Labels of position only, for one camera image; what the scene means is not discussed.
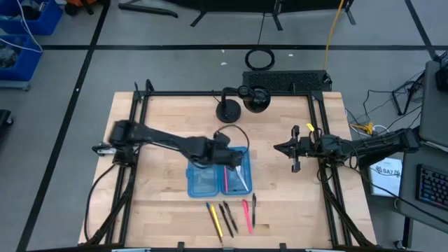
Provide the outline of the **grey desk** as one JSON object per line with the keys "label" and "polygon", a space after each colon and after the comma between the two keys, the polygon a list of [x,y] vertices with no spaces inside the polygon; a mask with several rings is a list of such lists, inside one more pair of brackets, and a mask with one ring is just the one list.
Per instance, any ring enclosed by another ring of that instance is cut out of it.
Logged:
{"label": "grey desk", "polygon": [[437,89],[436,73],[439,70],[439,62],[426,63],[419,136],[448,148],[448,92]]}
{"label": "grey desk", "polygon": [[[423,145],[415,153],[405,153],[403,156],[399,197],[448,222],[448,211],[437,208],[433,205],[425,204],[424,202],[420,202],[416,199],[417,165],[419,164],[428,165],[435,169],[440,169],[442,172],[448,173],[448,152],[432,146]],[[406,217],[448,233],[448,224],[422,213],[404,201],[400,200],[397,203],[397,210]]]}

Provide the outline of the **brown pencil with blue eraser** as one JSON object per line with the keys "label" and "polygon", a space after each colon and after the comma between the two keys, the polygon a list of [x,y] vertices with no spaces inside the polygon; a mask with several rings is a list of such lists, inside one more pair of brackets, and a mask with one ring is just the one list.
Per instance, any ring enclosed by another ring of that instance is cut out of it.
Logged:
{"label": "brown pencil with blue eraser", "polygon": [[214,227],[215,227],[215,229],[216,229],[216,233],[217,233],[217,235],[218,235],[218,239],[219,239],[220,243],[223,244],[223,238],[220,238],[220,237],[219,237],[218,230],[217,230],[217,228],[216,228],[216,224],[215,224],[214,218],[213,218],[213,216],[212,216],[212,212],[211,212],[210,206],[211,206],[211,204],[207,202],[207,203],[206,203],[206,207],[207,207],[207,209],[208,209],[208,211],[209,211],[209,214],[210,214],[210,216],[211,216],[211,219],[212,219],[212,221],[213,221],[213,225],[214,225]]}

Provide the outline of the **black perforated panel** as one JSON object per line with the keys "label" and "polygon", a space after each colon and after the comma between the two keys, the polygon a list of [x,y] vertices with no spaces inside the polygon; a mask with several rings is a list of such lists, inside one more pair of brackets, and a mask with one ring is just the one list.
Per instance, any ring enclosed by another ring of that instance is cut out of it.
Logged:
{"label": "black perforated panel", "polygon": [[324,70],[315,71],[245,71],[243,85],[263,86],[274,92],[308,92],[332,90],[333,81]]}

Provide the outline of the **black metal floor bar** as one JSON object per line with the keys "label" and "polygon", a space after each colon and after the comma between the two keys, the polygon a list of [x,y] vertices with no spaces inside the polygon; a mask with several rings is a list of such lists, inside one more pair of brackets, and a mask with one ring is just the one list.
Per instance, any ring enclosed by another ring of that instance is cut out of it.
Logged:
{"label": "black metal floor bar", "polygon": [[134,12],[139,12],[139,13],[151,13],[151,14],[156,14],[156,15],[166,15],[166,16],[171,16],[173,18],[179,17],[177,13],[175,13],[174,11],[171,11],[171,10],[167,10],[167,9],[163,9],[163,8],[153,8],[153,7],[147,7],[147,6],[137,6],[131,2],[119,3],[118,7],[120,10],[124,10],[124,11],[134,11]]}

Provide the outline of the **pink pen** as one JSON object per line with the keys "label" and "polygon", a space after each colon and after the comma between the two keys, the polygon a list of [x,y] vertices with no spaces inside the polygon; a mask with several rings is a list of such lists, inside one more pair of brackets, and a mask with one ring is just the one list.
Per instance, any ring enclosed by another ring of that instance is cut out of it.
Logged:
{"label": "pink pen", "polygon": [[243,205],[243,209],[244,209],[244,215],[245,215],[245,218],[246,218],[246,224],[247,224],[248,232],[250,234],[252,234],[253,233],[253,227],[252,227],[252,223],[251,223],[251,217],[250,217],[250,214],[249,214],[249,204],[248,204],[248,202],[245,199],[243,199],[242,200],[242,205]]}

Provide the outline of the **black computer keyboard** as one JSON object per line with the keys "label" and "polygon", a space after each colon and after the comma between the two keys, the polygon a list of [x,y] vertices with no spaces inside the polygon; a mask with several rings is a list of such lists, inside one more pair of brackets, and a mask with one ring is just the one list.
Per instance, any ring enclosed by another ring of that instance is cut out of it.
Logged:
{"label": "black computer keyboard", "polygon": [[416,166],[416,199],[448,211],[448,171],[418,164]]}

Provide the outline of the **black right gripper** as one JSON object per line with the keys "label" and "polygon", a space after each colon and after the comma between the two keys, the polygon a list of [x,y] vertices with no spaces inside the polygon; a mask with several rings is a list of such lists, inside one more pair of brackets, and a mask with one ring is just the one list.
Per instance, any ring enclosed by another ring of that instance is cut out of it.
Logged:
{"label": "black right gripper", "polygon": [[309,136],[299,137],[300,127],[294,125],[291,130],[292,138],[285,143],[274,145],[274,149],[285,154],[288,157],[292,157],[293,165],[291,170],[293,173],[298,173],[301,170],[299,157],[308,156],[311,152],[316,150],[314,142],[312,141],[312,134],[317,133],[319,136],[319,129],[314,128],[313,125],[307,125],[310,132]]}

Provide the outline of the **yellow power plug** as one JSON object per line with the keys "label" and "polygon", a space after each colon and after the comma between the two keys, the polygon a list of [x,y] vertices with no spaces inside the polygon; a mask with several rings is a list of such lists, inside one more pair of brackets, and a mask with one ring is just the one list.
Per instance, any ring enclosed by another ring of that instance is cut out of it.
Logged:
{"label": "yellow power plug", "polygon": [[373,136],[374,135],[374,124],[372,122],[369,122],[366,125],[359,125],[359,124],[350,124],[350,128],[353,129],[355,132],[359,133],[359,130],[363,131],[363,135],[365,136]]}

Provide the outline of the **blue plastic supply box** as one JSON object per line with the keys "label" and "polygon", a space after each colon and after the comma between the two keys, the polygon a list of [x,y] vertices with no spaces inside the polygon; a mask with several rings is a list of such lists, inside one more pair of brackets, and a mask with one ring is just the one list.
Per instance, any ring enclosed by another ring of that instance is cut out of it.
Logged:
{"label": "blue plastic supply box", "polygon": [[228,193],[225,193],[224,186],[224,166],[214,165],[206,168],[199,168],[188,163],[186,169],[187,193],[191,198],[215,197],[219,193],[226,196],[249,195],[252,193],[251,159],[246,147],[234,147],[233,149],[243,151],[244,156],[241,166],[246,179],[249,191],[246,192],[238,178],[236,170],[227,167]]}

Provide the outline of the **black desk lamp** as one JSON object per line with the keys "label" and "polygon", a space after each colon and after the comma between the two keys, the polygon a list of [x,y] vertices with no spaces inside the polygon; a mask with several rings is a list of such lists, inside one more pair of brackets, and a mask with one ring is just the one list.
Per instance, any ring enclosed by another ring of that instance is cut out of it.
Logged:
{"label": "black desk lamp", "polygon": [[231,92],[234,92],[243,101],[245,108],[252,113],[262,113],[271,102],[270,91],[263,86],[225,87],[221,91],[220,101],[216,107],[216,117],[223,123],[234,123],[242,114],[239,103],[227,98],[227,94]]}

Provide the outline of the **black partition screen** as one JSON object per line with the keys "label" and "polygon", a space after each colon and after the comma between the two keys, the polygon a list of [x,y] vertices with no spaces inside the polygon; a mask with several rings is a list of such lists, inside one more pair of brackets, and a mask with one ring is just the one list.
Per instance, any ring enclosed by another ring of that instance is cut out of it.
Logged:
{"label": "black partition screen", "polygon": [[354,0],[181,0],[187,8],[200,12],[192,23],[195,26],[209,12],[270,13],[278,31],[282,31],[279,16],[282,13],[341,9],[352,25],[356,25],[351,6]]}

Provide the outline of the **blue storage bin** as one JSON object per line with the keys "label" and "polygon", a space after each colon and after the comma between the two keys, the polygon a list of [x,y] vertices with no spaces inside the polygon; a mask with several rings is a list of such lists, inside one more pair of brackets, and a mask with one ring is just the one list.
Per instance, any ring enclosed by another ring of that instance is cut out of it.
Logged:
{"label": "blue storage bin", "polygon": [[62,17],[55,0],[0,0],[0,28],[7,34],[51,35]]}
{"label": "blue storage bin", "polygon": [[29,35],[0,35],[0,80],[29,81],[41,56]]}

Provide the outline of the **white printed paper sheet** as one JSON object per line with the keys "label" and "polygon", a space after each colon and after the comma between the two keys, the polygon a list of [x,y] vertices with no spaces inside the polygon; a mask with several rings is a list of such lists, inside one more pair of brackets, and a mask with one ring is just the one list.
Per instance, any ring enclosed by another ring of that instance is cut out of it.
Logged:
{"label": "white printed paper sheet", "polygon": [[371,194],[380,197],[392,197],[387,191],[398,195],[400,191],[403,163],[399,159],[385,158],[369,167]]}

